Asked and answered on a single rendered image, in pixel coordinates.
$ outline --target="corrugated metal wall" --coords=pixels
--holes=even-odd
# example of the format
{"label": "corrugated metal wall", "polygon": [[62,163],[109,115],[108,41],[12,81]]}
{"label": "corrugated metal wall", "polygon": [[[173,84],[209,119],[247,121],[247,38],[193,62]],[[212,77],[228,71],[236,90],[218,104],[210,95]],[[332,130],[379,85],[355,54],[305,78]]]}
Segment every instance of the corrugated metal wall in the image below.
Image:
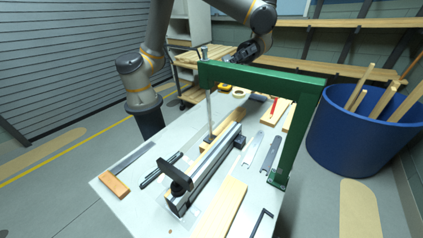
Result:
{"label": "corrugated metal wall", "polygon": [[[0,1],[0,114],[27,139],[125,97],[114,60],[144,41],[149,1]],[[168,60],[152,83],[171,77]]]}

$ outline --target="bin rim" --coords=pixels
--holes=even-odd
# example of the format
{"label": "bin rim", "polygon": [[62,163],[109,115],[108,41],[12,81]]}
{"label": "bin rim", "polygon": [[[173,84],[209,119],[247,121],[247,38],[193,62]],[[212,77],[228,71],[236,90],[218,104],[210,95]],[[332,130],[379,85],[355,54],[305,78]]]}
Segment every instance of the bin rim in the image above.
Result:
{"label": "bin rim", "polygon": [[353,117],[357,117],[357,118],[362,119],[362,120],[366,120],[366,121],[369,121],[369,122],[372,122],[372,123],[382,124],[382,125],[386,125],[386,126],[397,126],[397,127],[422,127],[423,126],[423,121],[421,121],[421,122],[414,122],[414,123],[398,123],[398,122],[381,121],[381,120],[377,120],[377,119],[371,119],[371,118],[368,118],[368,117],[359,115],[359,114],[354,113],[354,112],[350,112],[350,111],[344,109],[343,107],[340,107],[339,105],[337,105],[336,103],[334,103],[332,100],[329,99],[328,95],[326,94],[326,90],[328,88],[332,87],[332,86],[342,85],[342,84],[344,84],[344,85],[347,85],[347,84],[353,85],[353,83],[333,84],[333,85],[329,85],[329,86],[325,87],[324,90],[323,90],[323,92],[322,92],[322,97],[324,97],[324,99],[326,100],[326,102],[328,102],[330,105],[334,106],[335,108],[339,109],[341,112],[346,113],[346,114],[349,114],[349,115],[351,115]]}

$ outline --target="red pencil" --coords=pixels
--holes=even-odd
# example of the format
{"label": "red pencil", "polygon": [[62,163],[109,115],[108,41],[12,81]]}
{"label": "red pencil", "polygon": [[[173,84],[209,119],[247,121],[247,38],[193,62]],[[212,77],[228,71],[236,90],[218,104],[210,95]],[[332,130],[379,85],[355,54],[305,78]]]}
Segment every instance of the red pencil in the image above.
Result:
{"label": "red pencil", "polygon": [[276,103],[277,103],[277,98],[275,98],[275,100],[273,101],[272,110],[270,110],[270,118],[272,118],[273,113],[275,112]]}

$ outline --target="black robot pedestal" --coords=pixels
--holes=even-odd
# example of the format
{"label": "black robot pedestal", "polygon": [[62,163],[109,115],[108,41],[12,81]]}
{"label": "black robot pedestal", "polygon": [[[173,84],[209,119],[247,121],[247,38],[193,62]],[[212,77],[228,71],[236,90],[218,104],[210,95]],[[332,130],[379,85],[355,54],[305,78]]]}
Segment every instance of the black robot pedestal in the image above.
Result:
{"label": "black robot pedestal", "polygon": [[165,120],[163,119],[163,114],[160,110],[162,105],[163,98],[160,96],[160,94],[158,94],[158,102],[146,109],[133,110],[129,108],[127,103],[125,103],[125,111],[131,115],[134,115],[144,141],[148,140],[161,129],[165,128]]}

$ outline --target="robotic arm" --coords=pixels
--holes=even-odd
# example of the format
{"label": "robotic arm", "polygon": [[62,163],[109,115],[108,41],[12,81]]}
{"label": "robotic arm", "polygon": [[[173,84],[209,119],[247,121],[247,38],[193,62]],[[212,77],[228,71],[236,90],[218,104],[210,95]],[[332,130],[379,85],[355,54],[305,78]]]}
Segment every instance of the robotic arm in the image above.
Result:
{"label": "robotic arm", "polygon": [[[249,64],[272,47],[272,29],[276,24],[276,0],[204,0],[253,31],[252,38],[241,43],[237,52],[223,61]],[[139,52],[119,56],[116,69],[124,84],[127,106],[132,110],[156,107],[157,93],[149,77],[164,65],[163,45],[174,0],[151,0],[146,38]]]}

